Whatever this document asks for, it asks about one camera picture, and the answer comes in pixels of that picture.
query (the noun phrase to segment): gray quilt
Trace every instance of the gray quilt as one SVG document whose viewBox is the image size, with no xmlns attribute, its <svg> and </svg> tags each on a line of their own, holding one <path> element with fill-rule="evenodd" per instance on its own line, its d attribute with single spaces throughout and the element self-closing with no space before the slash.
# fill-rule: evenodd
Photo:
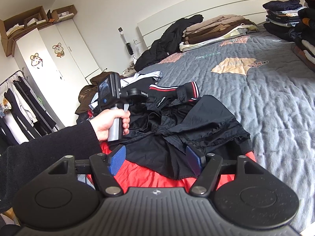
<svg viewBox="0 0 315 236">
<path fill-rule="evenodd" d="M 291 43 L 260 27 L 259 33 L 173 54 L 141 73 L 158 70 L 159 86 L 196 81 L 201 95 L 220 100 L 251 134 L 257 162 L 297 193 L 293 228 L 301 232 L 315 221 L 315 73 Z"/>
</svg>

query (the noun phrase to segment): black sleeve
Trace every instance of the black sleeve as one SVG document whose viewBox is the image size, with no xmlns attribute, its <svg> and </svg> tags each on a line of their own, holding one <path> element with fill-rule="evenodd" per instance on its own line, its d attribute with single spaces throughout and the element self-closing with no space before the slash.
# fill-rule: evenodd
<svg viewBox="0 0 315 236">
<path fill-rule="evenodd" d="M 0 157 L 0 213 L 12 207 L 19 188 L 63 156 L 88 159 L 100 152 L 89 121 L 7 148 Z"/>
</svg>

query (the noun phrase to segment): headboard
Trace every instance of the headboard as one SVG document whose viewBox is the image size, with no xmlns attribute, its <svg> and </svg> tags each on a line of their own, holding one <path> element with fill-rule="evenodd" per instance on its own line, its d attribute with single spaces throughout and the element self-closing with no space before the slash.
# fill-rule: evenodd
<svg viewBox="0 0 315 236">
<path fill-rule="evenodd" d="M 146 46 L 150 47 L 176 20 L 195 14 L 202 14 L 204 20 L 222 14 L 237 14 L 261 23 L 266 20 L 266 10 L 262 5 L 269 1 L 272 0 L 185 0 L 142 20 L 138 27 Z"/>
</svg>

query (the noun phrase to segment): white wardrobe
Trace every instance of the white wardrobe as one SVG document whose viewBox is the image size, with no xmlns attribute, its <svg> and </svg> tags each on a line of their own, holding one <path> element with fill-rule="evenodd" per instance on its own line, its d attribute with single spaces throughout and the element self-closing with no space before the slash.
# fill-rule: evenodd
<svg viewBox="0 0 315 236">
<path fill-rule="evenodd" d="M 14 58 L 57 126 L 75 125 L 80 90 L 102 71 L 73 20 L 24 35 Z"/>
</svg>

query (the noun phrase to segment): hand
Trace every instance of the hand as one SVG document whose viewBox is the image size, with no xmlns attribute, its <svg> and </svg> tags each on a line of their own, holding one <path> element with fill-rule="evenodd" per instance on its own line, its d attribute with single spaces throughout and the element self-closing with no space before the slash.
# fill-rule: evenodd
<svg viewBox="0 0 315 236">
<path fill-rule="evenodd" d="M 122 109 L 110 110 L 106 109 L 98 116 L 90 120 L 99 141 L 108 139 L 108 130 L 113 125 L 115 118 L 122 118 L 123 134 L 129 134 L 130 112 Z"/>
</svg>

